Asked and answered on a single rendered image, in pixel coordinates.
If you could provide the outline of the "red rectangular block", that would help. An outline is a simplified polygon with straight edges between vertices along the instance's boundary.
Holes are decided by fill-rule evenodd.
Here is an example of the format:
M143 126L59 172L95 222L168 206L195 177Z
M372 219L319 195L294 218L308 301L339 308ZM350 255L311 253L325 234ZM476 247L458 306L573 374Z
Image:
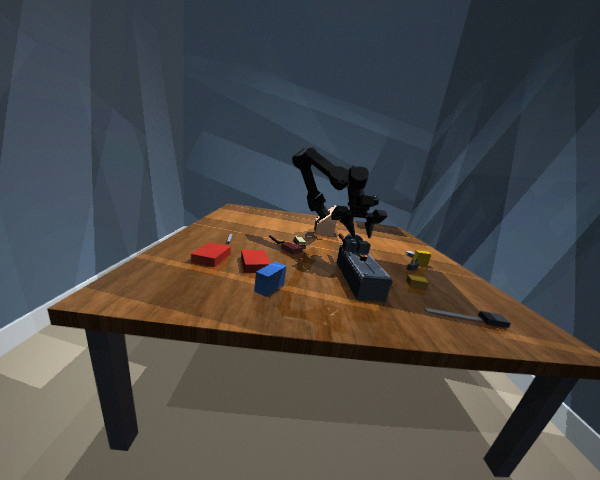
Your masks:
M256 273L271 264L264 250L242 250L241 260L244 273Z
M215 267L230 255L231 246L208 243L191 254L191 263Z

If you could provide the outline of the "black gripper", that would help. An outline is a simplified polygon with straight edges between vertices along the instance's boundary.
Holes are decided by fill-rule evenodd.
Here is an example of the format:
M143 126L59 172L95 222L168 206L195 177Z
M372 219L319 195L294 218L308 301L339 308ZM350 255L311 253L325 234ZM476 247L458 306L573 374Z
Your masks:
M352 209L352 202L354 200L354 196L364 195L362 193L355 193L349 197L348 206L350 206L350 210L347 206L336 206L335 209L331 213L332 220L340 220L341 223L348 229L352 237L355 237L355 228L354 228L354 217L366 218L367 222L365 223L367 236L370 239L372 236L372 231L374 224L379 224L383 220L385 220L387 216L387 212L385 210L375 210L373 213L367 212L367 207L359 207ZM356 197L355 196L355 197Z

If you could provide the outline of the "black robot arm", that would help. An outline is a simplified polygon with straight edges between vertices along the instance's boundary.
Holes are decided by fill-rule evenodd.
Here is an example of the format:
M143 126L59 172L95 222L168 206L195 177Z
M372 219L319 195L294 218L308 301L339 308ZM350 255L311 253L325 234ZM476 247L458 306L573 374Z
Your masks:
M319 154L315 148L303 148L292 157L292 162L300 169L306 188L308 190L307 201L311 211L316 211L320 217L320 220L330 214L330 210L323 203L326 202L323 194L317 190L317 186L311 170L311 165L314 165L322 173L324 173L330 180L330 183L337 190L343 190L348 185L348 197L355 193L362 193L364 195L354 196L352 202L352 209L359 207L367 207L367 211L370 207L379 204L379 196L373 195L368 196L364 193L364 187L366 186L369 170L363 166L352 166L348 169L342 166L336 166Z

